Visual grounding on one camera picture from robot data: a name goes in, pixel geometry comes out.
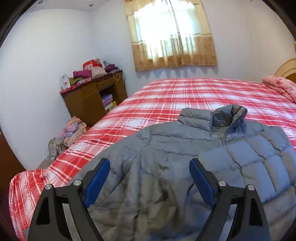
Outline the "magenta folded garment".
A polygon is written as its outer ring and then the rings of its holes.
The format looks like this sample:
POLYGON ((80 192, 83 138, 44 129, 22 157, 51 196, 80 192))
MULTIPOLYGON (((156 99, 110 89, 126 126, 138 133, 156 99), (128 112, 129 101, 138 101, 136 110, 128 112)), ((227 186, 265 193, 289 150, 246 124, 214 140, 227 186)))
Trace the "magenta folded garment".
POLYGON ((91 78, 92 77, 92 72, 91 70, 84 70, 84 71, 74 71, 73 72, 73 78, 91 78))

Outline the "pink floral pillow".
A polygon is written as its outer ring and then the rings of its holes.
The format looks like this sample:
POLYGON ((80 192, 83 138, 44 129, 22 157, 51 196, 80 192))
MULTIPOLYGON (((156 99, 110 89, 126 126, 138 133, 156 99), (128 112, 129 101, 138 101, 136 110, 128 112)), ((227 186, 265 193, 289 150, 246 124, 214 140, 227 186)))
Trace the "pink floral pillow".
POLYGON ((292 102, 296 102, 295 83, 284 77, 266 76, 262 77, 262 82, 267 87, 273 89, 277 93, 283 95, 292 102))

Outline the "red plaid bed sheet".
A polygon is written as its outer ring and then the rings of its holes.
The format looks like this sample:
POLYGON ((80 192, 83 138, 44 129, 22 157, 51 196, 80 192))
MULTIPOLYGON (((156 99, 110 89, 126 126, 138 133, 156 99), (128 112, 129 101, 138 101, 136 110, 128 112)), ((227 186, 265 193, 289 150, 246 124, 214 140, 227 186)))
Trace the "red plaid bed sheet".
POLYGON ((232 79, 164 79, 124 100, 44 170, 18 173, 10 181, 9 212, 19 240, 26 240, 46 184, 67 184, 99 152, 150 125, 175 121, 184 108, 214 110, 227 104, 248 110, 247 119, 280 126, 295 143, 295 103, 263 83, 232 79))

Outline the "pink clothes pile on floor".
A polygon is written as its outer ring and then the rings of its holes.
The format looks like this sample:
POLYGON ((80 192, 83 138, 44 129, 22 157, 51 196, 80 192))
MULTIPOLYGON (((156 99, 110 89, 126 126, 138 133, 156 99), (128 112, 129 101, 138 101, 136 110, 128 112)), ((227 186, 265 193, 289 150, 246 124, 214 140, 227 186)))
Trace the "pink clothes pile on floor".
POLYGON ((80 118, 72 117, 65 125, 62 133, 64 144, 67 148, 79 140, 87 131, 87 125, 80 118))

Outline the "grey puffer jacket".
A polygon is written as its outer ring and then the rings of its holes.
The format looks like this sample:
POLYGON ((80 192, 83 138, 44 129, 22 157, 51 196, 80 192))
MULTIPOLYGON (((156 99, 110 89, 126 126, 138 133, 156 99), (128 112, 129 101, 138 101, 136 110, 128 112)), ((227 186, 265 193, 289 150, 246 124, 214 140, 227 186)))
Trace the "grey puffer jacket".
POLYGON ((105 240, 194 240, 209 214, 189 172, 199 159, 218 180, 256 188, 272 240, 295 220, 295 150, 278 126, 246 120, 236 104, 185 108, 176 121, 152 125, 100 152, 110 173, 90 215, 105 240))

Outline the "brown wooden desk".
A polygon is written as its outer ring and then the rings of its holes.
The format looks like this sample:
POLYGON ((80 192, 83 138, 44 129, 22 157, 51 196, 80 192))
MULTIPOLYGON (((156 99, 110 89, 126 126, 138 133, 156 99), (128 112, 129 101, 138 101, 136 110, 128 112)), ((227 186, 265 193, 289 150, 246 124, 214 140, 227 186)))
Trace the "brown wooden desk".
POLYGON ((107 114, 102 100, 104 94, 111 94, 117 105, 127 98, 125 78, 121 70, 74 85, 60 94, 70 116, 80 118, 89 127, 107 114))

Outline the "white card box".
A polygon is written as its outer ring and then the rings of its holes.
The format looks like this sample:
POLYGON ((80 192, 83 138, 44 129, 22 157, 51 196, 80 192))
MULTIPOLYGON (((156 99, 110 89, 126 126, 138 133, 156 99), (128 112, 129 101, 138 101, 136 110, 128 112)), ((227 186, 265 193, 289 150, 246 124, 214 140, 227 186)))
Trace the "white card box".
POLYGON ((69 82, 69 77, 67 74, 63 74, 60 76, 60 82, 61 82, 62 90, 66 90, 71 87, 69 82))

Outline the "beige window curtain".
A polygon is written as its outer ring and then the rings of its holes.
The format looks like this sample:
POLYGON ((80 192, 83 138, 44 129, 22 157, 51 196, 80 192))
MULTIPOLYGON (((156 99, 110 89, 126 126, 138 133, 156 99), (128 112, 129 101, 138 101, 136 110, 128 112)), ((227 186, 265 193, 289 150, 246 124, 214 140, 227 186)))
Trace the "beige window curtain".
POLYGON ((125 1, 125 15, 137 72, 217 65, 201 1, 125 1))

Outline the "purple box under desk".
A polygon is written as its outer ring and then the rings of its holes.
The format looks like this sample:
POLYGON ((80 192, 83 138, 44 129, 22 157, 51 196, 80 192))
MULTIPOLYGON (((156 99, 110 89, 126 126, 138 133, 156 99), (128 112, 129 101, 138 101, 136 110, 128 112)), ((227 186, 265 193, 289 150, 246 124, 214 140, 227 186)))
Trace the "purple box under desk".
POLYGON ((104 95, 101 97, 101 99, 104 106, 107 106, 108 104, 113 102, 112 94, 104 95))

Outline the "pink beige folded garment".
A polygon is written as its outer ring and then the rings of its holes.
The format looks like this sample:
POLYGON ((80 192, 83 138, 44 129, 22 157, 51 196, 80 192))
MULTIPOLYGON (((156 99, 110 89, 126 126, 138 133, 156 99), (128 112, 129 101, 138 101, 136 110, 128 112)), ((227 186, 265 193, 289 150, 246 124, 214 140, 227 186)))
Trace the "pink beige folded garment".
POLYGON ((91 68, 92 79, 98 78, 100 76, 106 75, 106 71, 103 67, 92 67, 91 68))

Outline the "grey cloth on floor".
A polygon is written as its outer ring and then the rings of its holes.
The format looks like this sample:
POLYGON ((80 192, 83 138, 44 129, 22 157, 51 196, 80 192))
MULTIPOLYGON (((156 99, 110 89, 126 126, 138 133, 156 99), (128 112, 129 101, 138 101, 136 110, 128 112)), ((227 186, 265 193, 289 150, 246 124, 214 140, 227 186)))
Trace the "grey cloth on floor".
POLYGON ((63 138, 53 138, 49 141, 49 157, 51 160, 55 160, 60 154, 66 150, 66 146, 63 138))

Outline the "dark purple garment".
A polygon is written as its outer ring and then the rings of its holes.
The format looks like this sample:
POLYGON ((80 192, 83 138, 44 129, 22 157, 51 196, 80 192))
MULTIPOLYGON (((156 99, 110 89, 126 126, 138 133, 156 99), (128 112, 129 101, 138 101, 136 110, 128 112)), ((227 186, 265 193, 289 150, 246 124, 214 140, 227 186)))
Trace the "dark purple garment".
POLYGON ((104 69, 105 69, 106 73, 110 73, 114 70, 117 70, 118 67, 116 67, 114 64, 109 64, 104 69))

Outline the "wooden headboard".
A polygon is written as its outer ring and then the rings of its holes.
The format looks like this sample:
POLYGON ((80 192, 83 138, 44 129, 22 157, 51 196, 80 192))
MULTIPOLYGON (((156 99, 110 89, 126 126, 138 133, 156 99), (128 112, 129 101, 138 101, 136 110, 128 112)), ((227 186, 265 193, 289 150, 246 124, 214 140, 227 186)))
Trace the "wooden headboard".
POLYGON ((280 76, 286 79, 296 82, 296 58, 292 58, 286 61, 280 68, 276 71, 275 76, 280 76))

